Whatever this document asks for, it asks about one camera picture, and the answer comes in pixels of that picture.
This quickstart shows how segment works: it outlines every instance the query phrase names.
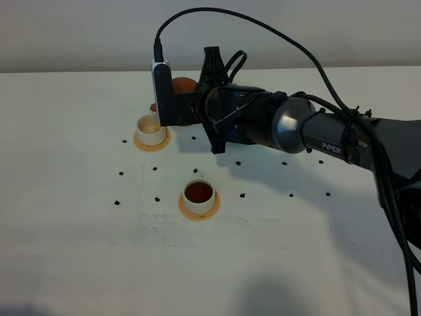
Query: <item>brown liquid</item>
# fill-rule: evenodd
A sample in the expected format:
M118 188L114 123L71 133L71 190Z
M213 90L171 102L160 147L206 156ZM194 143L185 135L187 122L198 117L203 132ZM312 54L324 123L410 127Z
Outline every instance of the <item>brown liquid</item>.
M212 188L204 182L194 182L186 188L184 194L193 203L203 203L211 198Z

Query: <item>white table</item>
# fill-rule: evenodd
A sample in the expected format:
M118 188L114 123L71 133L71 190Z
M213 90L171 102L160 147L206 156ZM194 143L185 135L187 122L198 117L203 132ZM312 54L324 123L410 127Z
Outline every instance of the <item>white table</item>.
M350 107L421 118L420 67L327 73ZM315 69L237 83L332 100ZM258 145L213 155L200 126L144 153L132 135L152 102L149 72L0 74L1 316L409 313L370 172ZM194 168L221 197L204 222L178 210Z

